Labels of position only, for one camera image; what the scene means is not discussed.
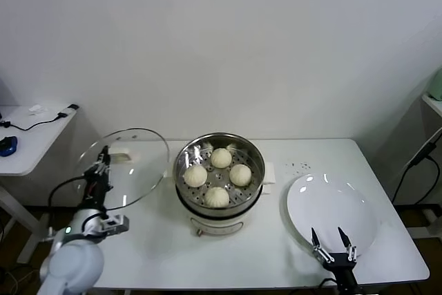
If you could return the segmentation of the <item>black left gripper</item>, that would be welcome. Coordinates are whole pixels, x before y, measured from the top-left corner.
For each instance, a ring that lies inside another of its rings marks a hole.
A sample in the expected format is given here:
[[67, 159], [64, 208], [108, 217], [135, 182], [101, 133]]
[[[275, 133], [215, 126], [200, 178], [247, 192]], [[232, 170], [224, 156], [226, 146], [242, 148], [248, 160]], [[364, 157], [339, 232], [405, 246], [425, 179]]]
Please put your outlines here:
[[112, 189], [109, 180], [111, 156], [109, 145], [105, 145], [100, 153], [100, 162], [96, 161], [90, 167], [90, 174], [85, 176], [84, 202], [90, 206], [103, 207], [106, 193]]

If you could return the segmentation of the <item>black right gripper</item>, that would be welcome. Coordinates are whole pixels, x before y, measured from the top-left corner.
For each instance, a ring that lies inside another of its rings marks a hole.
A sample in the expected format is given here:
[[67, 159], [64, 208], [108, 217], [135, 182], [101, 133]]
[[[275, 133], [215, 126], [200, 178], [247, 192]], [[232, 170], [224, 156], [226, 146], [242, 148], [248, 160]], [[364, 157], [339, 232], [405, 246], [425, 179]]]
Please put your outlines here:
[[313, 253], [322, 266], [334, 275], [339, 294], [359, 294], [359, 285], [353, 274], [353, 268], [356, 263], [356, 246], [353, 246], [348, 235], [338, 227], [340, 238], [346, 248], [346, 253], [332, 253], [329, 254], [320, 245], [318, 236], [311, 228], [311, 242], [313, 246]]

